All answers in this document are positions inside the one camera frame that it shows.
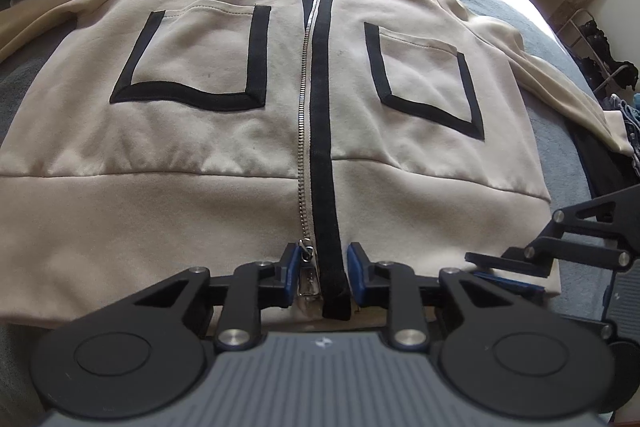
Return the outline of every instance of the patch pocket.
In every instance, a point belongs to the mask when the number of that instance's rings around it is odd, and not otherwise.
[[[170,100],[210,111],[264,107],[270,6],[201,0],[151,12],[110,103]]]
[[[364,33],[380,102],[484,140],[471,74],[455,46],[366,22]]]

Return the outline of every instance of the zipper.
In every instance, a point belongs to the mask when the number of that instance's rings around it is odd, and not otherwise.
[[[300,211],[300,225],[302,239],[298,241],[300,247],[300,273],[298,276],[298,296],[308,301],[319,299],[321,296],[320,277],[318,275],[318,254],[313,242],[313,230],[309,220],[306,165],[305,158],[308,136],[306,135],[306,92],[308,88],[309,71],[309,41],[314,15],[318,8],[318,0],[313,0],[312,9],[305,25],[305,37],[302,42],[302,72],[300,74],[300,96],[298,98],[298,208]]]

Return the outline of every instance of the jacket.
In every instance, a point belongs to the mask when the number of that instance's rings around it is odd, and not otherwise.
[[[299,240],[344,320],[352,241],[420,275],[522,247],[550,198],[518,86],[630,153],[615,114],[457,0],[28,0],[0,12],[0,60],[73,15],[0,147],[4,320]],[[560,290],[557,266],[520,279]]]

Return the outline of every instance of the bed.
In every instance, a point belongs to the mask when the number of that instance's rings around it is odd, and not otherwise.
[[[6,8],[9,0],[0,0]],[[591,96],[584,77],[529,0],[461,0],[471,11],[505,20],[522,33],[529,54],[544,58]],[[50,30],[0,64],[0,144],[34,75],[62,39],[73,31],[69,22]],[[590,190],[575,146],[562,118],[542,102],[522,93],[533,127],[552,208],[590,199]],[[556,312],[597,318],[610,274],[601,269],[561,262],[562,295],[553,299]],[[28,377],[38,328],[0,326],[0,426],[32,425],[42,413]]]

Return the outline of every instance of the zipper slider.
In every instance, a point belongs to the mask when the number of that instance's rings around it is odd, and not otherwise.
[[[300,247],[300,273],[298,274],[298,296],[308,300],[320,295],[320,279],[316,263],[316,250],[311,239],[305,237],[298,241]]]

